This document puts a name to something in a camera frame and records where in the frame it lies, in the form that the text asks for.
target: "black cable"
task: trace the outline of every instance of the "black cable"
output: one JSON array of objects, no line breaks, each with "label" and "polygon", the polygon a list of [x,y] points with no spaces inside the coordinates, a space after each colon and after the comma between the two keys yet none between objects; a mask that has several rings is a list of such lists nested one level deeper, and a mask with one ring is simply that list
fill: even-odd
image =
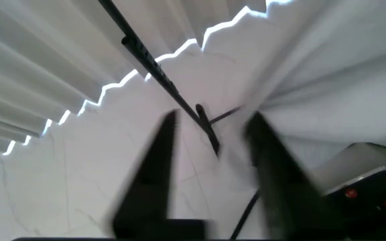
[{"label": "black cable", "polygon": [[254,196],[249,201],[247,207],[245,208],[244,213],[241,216],[241,219],[239,220],[238,224],[236,225],[235,230],[233,230],[233,233],[232,233],[230,240],[236,240],[237,236],[239,235],[239,233],[242,230],[242,227],[245,224],[245,221],[247,221],[249,213],[251,213],[251,210],[253,209],[254,204],[257,202],[258,199],[259,199],[259,190],[257,190],[254,193]]}]

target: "wire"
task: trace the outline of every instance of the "wire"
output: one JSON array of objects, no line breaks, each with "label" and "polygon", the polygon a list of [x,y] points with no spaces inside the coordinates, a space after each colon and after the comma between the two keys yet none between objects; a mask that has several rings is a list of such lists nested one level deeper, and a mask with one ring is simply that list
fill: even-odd
[{"label": "wire", "polygon": [[253,209],[254,204],[257,202],[258,199],[259,199],[259,190],[257,190],[254,193],[254,196],[249,201],[247,207],[245,208],[244,213],[241,216],[241,219],[239,220],[238,224],[236,225],[235,230],[233,230],[233,233],[232,233],[230,240],[236,240],[237,236],[239,235],[239,233],[242,230],[242,227],[245,224],[245,221],[247,221],[248,215],[251,213],[251,210]]}]

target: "red object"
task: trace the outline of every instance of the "red object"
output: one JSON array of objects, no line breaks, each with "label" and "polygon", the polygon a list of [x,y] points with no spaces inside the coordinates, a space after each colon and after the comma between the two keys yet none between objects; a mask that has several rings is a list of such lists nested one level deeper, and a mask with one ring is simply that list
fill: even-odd
[{"label": "red object", "polygon": [[356,198],[357,197],[357,191],[353,188],[348,188],[346,191],[345,191],[345,196],[346,197],[349,197],[349,198]]}]

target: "floor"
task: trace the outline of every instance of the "floor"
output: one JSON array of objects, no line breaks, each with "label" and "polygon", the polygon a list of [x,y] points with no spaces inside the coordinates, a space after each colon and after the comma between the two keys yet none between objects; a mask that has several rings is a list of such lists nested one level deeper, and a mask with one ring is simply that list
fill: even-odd
[{"label": "floor", "polygon": [[[191,106],[203,104],[210,118],[222,114],[240,104],[249,74],[269,51],[263,47],[268,36],[258,31],[266,21],[246,17],[214,34],[205,52],[192,45],[162,67]],[[160,117],[173,108],[178,105],[156,81],[136,76],[109,90],[102,106],[89,106],[81,116],[53,125],[42,139],[0,155],[0,240],[111,235],[107,214],[123,195]],[[215,125],[222,141],[229,119]],[[177,138],[170,217],[212,220],[210,236],[228,238],[256,187],[216,159],[185,112]],[[306,167],[346,147],[283,140]],[[266,236],[260,213],[256,206],[240,238]]]}]

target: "curtain fold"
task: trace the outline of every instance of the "curtain fold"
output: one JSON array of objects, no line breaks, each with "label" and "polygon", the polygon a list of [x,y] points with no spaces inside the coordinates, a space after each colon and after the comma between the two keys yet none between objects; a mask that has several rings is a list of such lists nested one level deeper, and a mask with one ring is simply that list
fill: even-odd
[{"label": "curtain fold", "polygon": [[[261,0],[114,0],[157,58],[186,40],[204,47],[206,30]],[[147,71],[121,45],[121,30],[98,1],[0,0],[0,153],[40,137],[50,124],[99,103],[103,88],[136,69]]]}]

